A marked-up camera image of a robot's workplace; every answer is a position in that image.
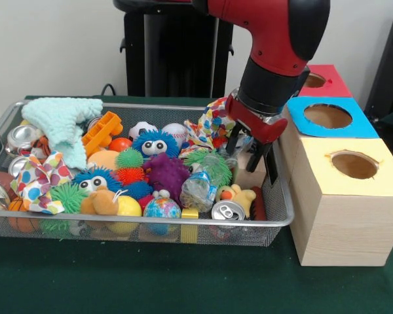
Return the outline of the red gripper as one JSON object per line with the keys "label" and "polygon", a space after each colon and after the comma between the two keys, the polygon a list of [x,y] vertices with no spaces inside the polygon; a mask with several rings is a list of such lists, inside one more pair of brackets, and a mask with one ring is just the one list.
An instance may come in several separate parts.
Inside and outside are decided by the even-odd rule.
{"label": "red gripper", "polygon": [[232,154],[242,130],[248,130],[255,139],[250,148],[252,155],[246,164],[246,171],[254,172],[259,161],[268,153],[270,143],[277,140],[286,129],[288,120],[280,115],[270,116],[266,120],[266,117],[260,117],[245,107],[233,94],[228,96],[225,108],[229,118],[235,121],[227,142],[226,152]]}

